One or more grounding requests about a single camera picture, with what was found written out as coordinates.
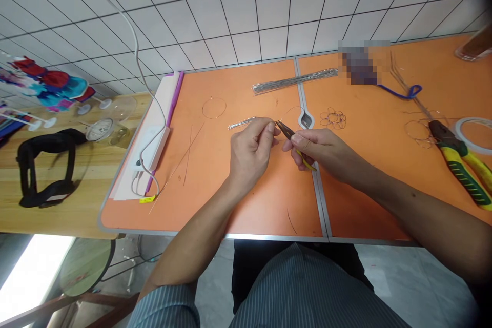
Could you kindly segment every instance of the shirt sleeve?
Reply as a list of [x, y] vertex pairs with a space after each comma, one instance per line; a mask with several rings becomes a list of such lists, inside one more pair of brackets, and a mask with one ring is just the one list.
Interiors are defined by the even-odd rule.
[[199, 328], [200, 316], [194, 300], [185, 284], [159, 287], [137, 304], [128, 328]]

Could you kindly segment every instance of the white tiled wall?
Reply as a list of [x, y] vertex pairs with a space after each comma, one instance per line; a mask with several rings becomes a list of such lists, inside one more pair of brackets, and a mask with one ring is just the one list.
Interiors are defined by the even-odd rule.
[[[487, 0], [112, 0], [134, 23], [149, 84], [198, 70], [472, 32]], [[99, 97], [143, 92], [133, 37], [105, 0], [0, 0], [0, 50], [85, 78]], [[4, 65], [5, 58], [0, 60]], [[0, 97], [12, 88], [0, 85]], [[33, 99], [8, 98], [20, 107]]]

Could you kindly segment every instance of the yellow and green pliers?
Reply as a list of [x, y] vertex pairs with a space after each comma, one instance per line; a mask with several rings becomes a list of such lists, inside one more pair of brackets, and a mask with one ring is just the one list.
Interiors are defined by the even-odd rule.
[[[490, 168], [438, 120], [430, 121], [429, 129], [446, 159], [447, 166], [466, 188], [475, 204], [484, 210], [492, 211], [492, 171]], [[480, 181], [475, 180], [463, 165], [463, 161], [473, 169]]]
[[[280, 128], [280, 130], [282, 131], [282, 133], [287, 137], [287, 139], [291, 139], [292, 136], [294, 136], [295, 132], [293, 130], [291, 130], [289, 127], [287, 127], [284, 123], [282, 123], [281, 121], [276, 121], [277, 125], [278, 125], [278, 128]], [[297, 153], [301, 156], [302, 158], [302, 162], [304, 163], [304, 165], [306, 166], [306, 168], [314, 171], [314, 172], [317, 172], [316, 168], [314, 168], [312, 165], [310, 165], [307, 161], [306, 161], [306, 156], [301, 153], [298, 149], [296, 149]]]

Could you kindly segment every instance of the orange table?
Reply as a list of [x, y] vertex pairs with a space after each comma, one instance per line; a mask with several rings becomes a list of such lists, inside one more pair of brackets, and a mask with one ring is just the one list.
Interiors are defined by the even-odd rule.
[[[423, 104], [439, 110], [451, 122], [455, 121], [451, 118], [466, 116], [492, 118], [489, 61], [468, 63], [453, 56], [466, 38], [391, 46], [406, 82], [423, 86], [419, 94]], [[492, 212], [472, 202], [438, 148], [424, 149], [407, 135], [405, 123], [424, 117], [413, 101], [400, 100], [374, 86], [349, 85], [340, 77], [257, 97], [251, 91], [255, 83], [337, 66], [337, 54], [330, 54], [185, 75], [156, 174], [161, 186], [168, 183], [165, 190], [151, 212], [152, 204], [115, 201], [108, 193], [100, 226], [112, 232], [176, 234], [228, 174], [229, 139], [241, 128], [228, 131], [227, 126], [251, 116], [270, 116], [284, 117], [288, 126], [297, 129], [301, 109], [285, 113], [298, 105], [314, 118], [314, 128], [323, 128], [320, 114], [328, 107], [343, 111], [347, 125], [336, 133], [369, 162], [492, 224]], [[382, 82], [400, 89], [389, 74]], [[224, 106], [216, 119], [204, 116], [215, 117]], [[190, 136], [197, 138], [189, 161], [187, 157], [182, 160]], [[480, 157], [492, 167], [492, 157]], [[233, 213], [227, 233], [230, 238], [410, 244], [408, 235], [383, 208], [323, 170], [319, 174], [298, 172], [280, 146], [272, 150], [264, 177]]]
[[[166, 188], [152, 211], [152, 203], [109, 198], [100, 225], [120, 232], [179, 231], [229, 173], [230, 137], [242, 129], [229, 131], [229, 125], [251, 116], [269, 116], [283, 117], [287, 125], [299, 128], [301, 108], [291, 109], [300, 104], [296, 86], [256, 97], [251, 89], [255, 83], [295, 75], [294, 60], [186, 74], [156, 173], [161, 187], [169, 180]], [[183, 156], [190, 136], [197, 138], [188, 160]], [[278, 145], [272, 150], [265, 175], [233, 213], [227, 232], [230, 237], [299, 239], [322, 237], [321, 224], [311, 174], [299, 172], [290, 154]]]
[[[456, 122], [451, 118], [468, 116], [492, 119], [490, 59], [470, 63], [453, 55], [467, 38], [391, 46], [407, 84], [420, 84], [422, 103], [450, 122]], [[337, 66], [337, 54], [299, 60], [301, 74]], [[401, 91], [389, 73], [383, 74], [382, 83]], [[347, 125], [336, 133], [362, 157], [387, 174], [492, 224], [492, 212], [475, 205], [451, 174], [439, 149], [422, 148], [408, 136], [405, 123], [425, 117], [409, 114], [419, 111], [413, 101], [400, 100], [374, 86], [350, 85], [339, 77], [306, 83], [304, 91], [307, 107], [316, 119], [315, 128], [323, 128], [320, 114], [328, 107], [342, 111]], [[492, 167], [492, 156], [478, 156]], [[321, 178], [334, 241], [409, 239], [395, 219], [368, 196], [340, 184], [324, 171]]]

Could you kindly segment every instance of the hand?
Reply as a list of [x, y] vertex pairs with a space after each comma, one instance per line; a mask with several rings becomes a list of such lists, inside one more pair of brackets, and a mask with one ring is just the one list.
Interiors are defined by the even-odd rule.
[[270, 118], [255, 118], [231, 137], [229, 180], [246, 195], [267, 170], [270, 149], [278, 144], [280, 130]]
[[306, 161], [309, 164], [317, 161], [334, 178], [354, 187], [376, 170], [329, 129], [297, 131], [283, 144], [282, 150], [291, 151], [299, 170], [307, 170], [296, 149], [308, 156]]

